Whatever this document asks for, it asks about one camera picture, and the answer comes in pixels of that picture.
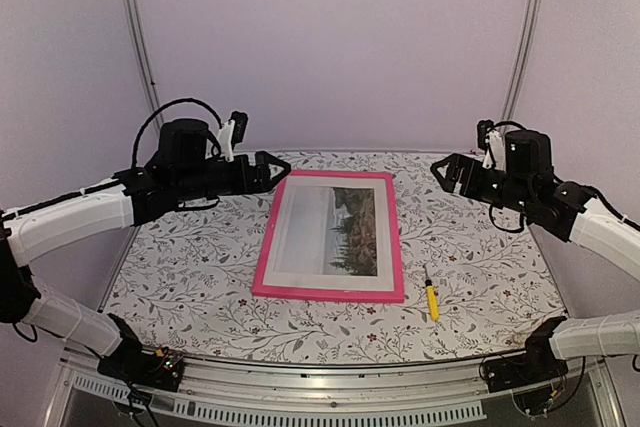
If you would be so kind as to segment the yellow handled screwdriver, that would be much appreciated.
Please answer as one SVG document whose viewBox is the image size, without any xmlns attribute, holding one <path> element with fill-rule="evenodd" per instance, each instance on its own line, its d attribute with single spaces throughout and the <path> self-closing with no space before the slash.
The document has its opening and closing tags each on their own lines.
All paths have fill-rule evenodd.
<svg viewBox="0 0 640 427">
<path fill-rule="evenodd" d="M 432 321 L 437 322 L 440 318 L 440 314 L 437 303 L 436 290 L 429 275 L 428 268 L 426 266 L 423 266 L 423 270 L 425 274 L 425 294 L 429 309 L 429 315 Z"/>
</svg>

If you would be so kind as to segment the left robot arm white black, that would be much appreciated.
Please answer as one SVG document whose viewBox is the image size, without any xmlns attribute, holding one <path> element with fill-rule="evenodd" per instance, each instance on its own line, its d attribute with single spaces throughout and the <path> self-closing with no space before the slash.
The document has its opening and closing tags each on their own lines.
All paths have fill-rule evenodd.
<svg viewBox="0 0 640 427">
<path fill-rule="evenodd" d="M 81 344 L 126 380 L 141 380 L 149 362 L 126 322 L 36 282 L 30 265 L 97 234 L 139 227 L 171 212 L 208 210 L 223 196 L 272 191 L 291 166 L 265 151 L 235 154 L 246 123 L 240 112 L 216 132 L 198 119 L 170 121 L 144 166 L 133 164 L 96 185 L 2 214 L 2 323 L 23 323 Z"/>
</svg>

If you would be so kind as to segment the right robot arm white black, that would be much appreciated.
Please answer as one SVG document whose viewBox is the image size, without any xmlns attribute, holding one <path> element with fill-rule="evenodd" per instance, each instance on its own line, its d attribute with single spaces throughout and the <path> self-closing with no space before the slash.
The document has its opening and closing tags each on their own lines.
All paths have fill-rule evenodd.
<svg viewBox="0 0 640 427">
<path fill-rule="evenodd" d="M 500 123 L 478 123 L 477 143 L 484 159 L 453 153 L 433 163 L 430 170 L 440 187 L 490 209 L 514 211 L 521 227 L 538 226 L 637 278 L 638 224 L 618 212 L 597 188 L 560 180 L 547 135 L 516 122 L 504 125 L 506 133 L 499 131 Z M 516 369 L 527 383 L 539 382 L 554 369 L 556 360 L 636 355 L 639 313 L 554 318 L 529 336 L 526 349 Z"/>
</svg>

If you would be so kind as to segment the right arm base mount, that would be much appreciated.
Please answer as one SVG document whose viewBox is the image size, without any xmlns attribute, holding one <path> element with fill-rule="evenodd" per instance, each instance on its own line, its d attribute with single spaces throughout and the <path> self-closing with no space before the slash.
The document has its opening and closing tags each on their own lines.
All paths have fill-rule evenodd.
<svg viewBox="0 0 640 427">
<path fill-rule="evenodd" d="M 527 337 L 522 354 L 483 359 L 478 373 L 489 392 L 520 388 L 566 375 L 567 362 L 557 359 L 550 345 L 554 330 L 566 320 L 565 316 L 545 320 Z"/>
</svg>

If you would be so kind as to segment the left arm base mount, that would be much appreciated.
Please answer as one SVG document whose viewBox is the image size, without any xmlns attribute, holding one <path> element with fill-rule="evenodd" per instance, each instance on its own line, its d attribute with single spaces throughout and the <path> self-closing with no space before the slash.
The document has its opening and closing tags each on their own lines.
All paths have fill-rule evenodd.
<svg viewBox="0 0 640 427">
<path fill-rule="evenodd" d="M 121 342 L 112 354 L 100 358 L 97 372 L 124 383 L 177 392 L 184 373 L 184 354 L 169 347 L 146 352 L 123 319 L 111 313 L 108 317 L 118 327 Z"/>
</svg>

